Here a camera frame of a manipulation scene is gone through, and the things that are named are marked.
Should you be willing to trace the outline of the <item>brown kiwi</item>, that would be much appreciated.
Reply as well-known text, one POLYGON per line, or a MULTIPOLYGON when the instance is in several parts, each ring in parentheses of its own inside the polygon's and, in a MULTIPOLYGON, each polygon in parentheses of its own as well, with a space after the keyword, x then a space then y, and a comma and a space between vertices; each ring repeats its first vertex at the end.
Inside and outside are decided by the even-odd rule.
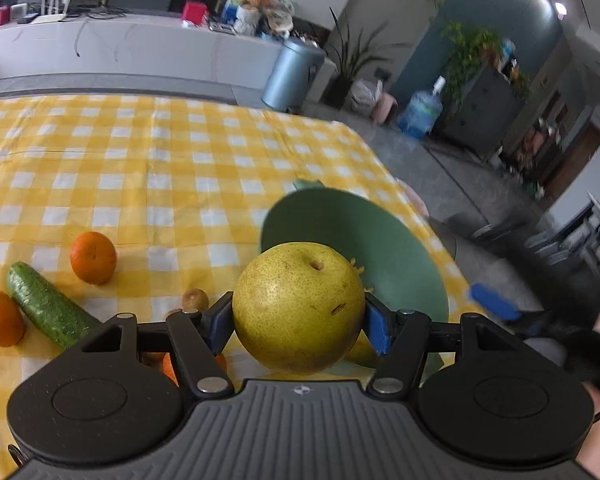
POLYGON ((185 312, 204 312, 210 307, 207 294, 200 288, 186 290, 182 296, 181 308, 185 312))

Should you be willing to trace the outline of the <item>large round yellow-green pear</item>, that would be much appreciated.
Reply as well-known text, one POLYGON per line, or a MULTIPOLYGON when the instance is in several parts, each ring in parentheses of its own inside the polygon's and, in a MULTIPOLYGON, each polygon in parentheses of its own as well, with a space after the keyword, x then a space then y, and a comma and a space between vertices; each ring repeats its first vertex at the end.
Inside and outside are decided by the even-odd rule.
POLYGON ((326 245, 285 243, 252 260, 233 299, 237 336, 270 370, 311 375, 341 360, 362 328, 358 270, 326 245))

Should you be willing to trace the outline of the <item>orange mandarin back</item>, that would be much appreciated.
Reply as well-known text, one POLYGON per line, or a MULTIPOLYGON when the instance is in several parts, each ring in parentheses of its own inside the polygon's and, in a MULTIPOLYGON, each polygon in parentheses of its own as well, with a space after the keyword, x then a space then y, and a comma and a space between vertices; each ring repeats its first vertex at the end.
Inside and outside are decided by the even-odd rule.
POLYGON ((106 284, 116 270, 116 248, 102 233, 83 233, 71 246, 70 264, 81 281, 91 285, 106 284))

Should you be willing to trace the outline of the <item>orange mandarin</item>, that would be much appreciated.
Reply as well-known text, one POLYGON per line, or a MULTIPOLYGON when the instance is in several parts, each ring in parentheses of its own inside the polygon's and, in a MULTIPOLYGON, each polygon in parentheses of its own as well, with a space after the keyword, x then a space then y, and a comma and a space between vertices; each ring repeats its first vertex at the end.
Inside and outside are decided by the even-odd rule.
POLYGON ((18 344, 26 331, 18 304, 0 291, 0 347, 7 348, 18 344))
MULTIPOLYGON (((227 372, 227 362, 226 362, 225 356, 223 356, 222 354, 219 354, 218 356, 215 357, 215 361, 222 368, 223 372, 227 372)), ((174 382, 175 385, 178 385, 178 378, 176 378, 174 366, 172 364, 169 353, 166 353, 163 356, 160 366, 161 366, 162 374, 166 375, 166 377, 169 377, 172 380, 172 382, 174 382)))
POLYGON ((116 270, 116 248, 102 233, 83 233, 71 246, 70 264, 81 281, 91 285, 106 284, 116 270))

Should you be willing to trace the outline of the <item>green cucumber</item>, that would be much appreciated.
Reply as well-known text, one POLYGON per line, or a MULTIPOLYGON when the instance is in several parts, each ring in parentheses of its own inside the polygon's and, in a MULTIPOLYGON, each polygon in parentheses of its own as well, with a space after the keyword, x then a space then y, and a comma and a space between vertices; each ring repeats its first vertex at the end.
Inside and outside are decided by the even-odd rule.
POLYGON ((27 263, 18 261, 8 268, 6 287, 30 322, 61 349, 102 325, 27 263))

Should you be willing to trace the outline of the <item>orange mandarin front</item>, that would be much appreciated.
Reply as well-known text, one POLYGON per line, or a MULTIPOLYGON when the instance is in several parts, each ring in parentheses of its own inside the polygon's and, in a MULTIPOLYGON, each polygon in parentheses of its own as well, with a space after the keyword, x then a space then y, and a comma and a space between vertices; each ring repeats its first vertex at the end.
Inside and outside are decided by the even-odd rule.
POLYGON ((7 348, 18 344, 26 331, 18 304, 0 291, 0 347, 7 348))

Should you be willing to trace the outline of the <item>green colander bowl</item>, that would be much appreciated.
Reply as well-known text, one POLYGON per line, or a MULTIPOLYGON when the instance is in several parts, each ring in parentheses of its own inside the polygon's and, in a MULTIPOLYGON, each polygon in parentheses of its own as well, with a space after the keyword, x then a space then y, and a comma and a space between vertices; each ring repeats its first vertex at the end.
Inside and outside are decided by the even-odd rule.
POLYGON ((363 197, 318 182, 298 181, 294 186, 265 216, 261 254, 285 243, 326 245, 350 261, 364 292, 387 308, 419 310, 435 321, 448 319, 438 268, 400 220, 363 197))

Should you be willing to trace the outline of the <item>dark grey drawer cabinet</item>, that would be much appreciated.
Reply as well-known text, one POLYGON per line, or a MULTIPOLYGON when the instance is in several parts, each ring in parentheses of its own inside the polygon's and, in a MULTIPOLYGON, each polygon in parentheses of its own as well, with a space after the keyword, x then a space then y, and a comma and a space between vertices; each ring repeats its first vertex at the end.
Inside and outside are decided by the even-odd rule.
POLYGON ((509 81, 492 66, 484 66, 466 87, 460 105, 450 108, 442 136, 481 158, 488 157, 501 147, 521 107, 522 99, 509 81))

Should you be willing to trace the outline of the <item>blue water jug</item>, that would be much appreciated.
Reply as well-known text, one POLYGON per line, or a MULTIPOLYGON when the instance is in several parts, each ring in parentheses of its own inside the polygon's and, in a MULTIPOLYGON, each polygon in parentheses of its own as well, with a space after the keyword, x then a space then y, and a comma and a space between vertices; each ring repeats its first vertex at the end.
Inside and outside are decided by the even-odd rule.
POLYGON ((442 113, 441 93, 446 80, 440 76, 430 91, 413 93, 407 107, 398 118, 399 129, 415 139, 422 139, 430 133, 434 123, 442 113))

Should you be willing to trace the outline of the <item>pink stool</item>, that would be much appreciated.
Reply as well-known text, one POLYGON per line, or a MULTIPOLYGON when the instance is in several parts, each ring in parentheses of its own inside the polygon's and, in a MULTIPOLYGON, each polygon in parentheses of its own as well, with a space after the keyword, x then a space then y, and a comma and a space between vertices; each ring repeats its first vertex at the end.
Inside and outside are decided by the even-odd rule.
POLYGON ((398 108, 398 102, 390 94, 384 92, 376 101, 376 104, 370 114, 370 118, 376 125, 385 125, 398 108))

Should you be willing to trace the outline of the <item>white plastic bag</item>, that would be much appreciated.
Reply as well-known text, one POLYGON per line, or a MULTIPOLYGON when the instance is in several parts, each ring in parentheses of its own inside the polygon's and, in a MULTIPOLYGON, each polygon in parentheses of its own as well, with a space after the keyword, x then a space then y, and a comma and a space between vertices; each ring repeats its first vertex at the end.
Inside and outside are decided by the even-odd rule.
POLYGON ((370 117, 383 91, 384 83, 380 79, 358 79, 349 90, 348 107, 358 115, 370 117))

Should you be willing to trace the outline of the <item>grey metal trash bin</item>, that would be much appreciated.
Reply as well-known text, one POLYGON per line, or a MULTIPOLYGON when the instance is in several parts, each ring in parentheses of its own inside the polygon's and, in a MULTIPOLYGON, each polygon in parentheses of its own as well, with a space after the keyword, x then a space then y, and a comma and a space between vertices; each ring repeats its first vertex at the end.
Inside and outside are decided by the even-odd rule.
POLYGON ((285 40, 263 89, 262 102, 278 112, 298 112, 325 58, 326 52, 314 44, 297 38, 285 40))

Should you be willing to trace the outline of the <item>trailing green pothos plant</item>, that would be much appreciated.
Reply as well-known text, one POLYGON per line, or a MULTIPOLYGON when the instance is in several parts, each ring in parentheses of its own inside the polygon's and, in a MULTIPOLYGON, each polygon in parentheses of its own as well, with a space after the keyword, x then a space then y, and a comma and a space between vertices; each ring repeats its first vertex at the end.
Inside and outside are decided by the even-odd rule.
POLYGON ((477 76, 483 66, 495 66, 501 61, 503 38, 492 28, 456 21, 446 24, 442 37, 451 45, 442 70, 446 81, 444 99, 449 104, 460 104, 466 84, 477 76))

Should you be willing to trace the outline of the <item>red box on counter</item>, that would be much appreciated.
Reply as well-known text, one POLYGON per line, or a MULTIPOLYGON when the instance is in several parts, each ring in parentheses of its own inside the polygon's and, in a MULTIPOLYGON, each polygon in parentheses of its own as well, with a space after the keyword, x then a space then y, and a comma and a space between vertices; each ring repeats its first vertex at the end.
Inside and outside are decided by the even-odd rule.
POLYGON ((199 1, 186 0, 183 6, 181 20, 185 26, 201 26, 206 22, 207 6, 199 1))

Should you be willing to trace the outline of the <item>white wifi router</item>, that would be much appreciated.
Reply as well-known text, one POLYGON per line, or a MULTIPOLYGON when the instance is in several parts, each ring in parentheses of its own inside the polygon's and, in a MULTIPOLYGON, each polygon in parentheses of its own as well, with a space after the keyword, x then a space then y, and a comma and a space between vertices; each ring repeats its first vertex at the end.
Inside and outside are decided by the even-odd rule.
POLYGON ((68 15, 70 2, 71 0, 42 0, 41 12, 32 24, 61 22, 68 15))

